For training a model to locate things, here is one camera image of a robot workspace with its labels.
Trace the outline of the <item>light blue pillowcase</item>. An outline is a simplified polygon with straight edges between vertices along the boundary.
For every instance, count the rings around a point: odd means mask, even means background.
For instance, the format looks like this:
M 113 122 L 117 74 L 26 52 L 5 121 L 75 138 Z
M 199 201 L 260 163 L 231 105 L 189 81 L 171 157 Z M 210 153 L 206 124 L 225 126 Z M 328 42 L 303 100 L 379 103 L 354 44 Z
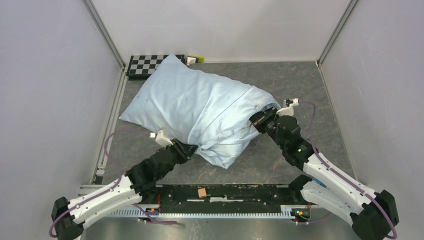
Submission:
M 175 55 L 166 57 L 120 115 L 125 122 L 172 139 L 197 145 L 196 153 L 214 166 L 229 168 L 259 135 L 243 129 L 255 113 L 280 108 L 256 86 L 188 68 Z

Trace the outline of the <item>white pillow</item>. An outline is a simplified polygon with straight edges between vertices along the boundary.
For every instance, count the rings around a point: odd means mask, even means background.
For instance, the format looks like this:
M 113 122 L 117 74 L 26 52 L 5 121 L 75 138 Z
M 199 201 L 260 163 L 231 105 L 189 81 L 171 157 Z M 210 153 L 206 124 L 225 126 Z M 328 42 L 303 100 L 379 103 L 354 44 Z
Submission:
M 250 120 L 248 120 L 244 125 L 243 125 L 243 130 L 247 130 L 250 131 L 252 128 L 255 128 L 252 124 L 252 122 Z

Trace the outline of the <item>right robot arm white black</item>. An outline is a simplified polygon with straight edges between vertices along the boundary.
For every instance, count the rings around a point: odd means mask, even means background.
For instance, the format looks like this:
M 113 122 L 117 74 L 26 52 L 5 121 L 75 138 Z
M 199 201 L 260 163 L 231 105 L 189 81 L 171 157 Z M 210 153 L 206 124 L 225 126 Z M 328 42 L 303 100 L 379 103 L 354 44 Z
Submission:
M 348 223 L 361 240 L 395 240 L 399 214 L 394 196 L 355 180 L 328 160 L 314 142 L 301 135 L 297 119 L 276 108 L 255 113 L 250 123 L 267 134 L 282 156 L 303 174 L 290 183 L 289 199 L 318 205 Z

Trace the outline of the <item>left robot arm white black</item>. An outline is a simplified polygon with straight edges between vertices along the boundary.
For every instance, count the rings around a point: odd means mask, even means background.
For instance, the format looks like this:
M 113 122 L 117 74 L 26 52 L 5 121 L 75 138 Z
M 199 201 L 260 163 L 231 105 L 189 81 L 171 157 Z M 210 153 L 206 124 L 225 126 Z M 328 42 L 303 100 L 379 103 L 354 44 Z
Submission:
M 157 182 L 176 165 L 190 160 L 197 148 L 173 139 L 171 145 L 160 148 L 110 184 L 74 199 L 64 196 L 56 199 L 51 211 L 49 236 L 58 240 L 74 240 L 93 223 L 122 207 L 142 201 L 153 203 L 157 198 Z

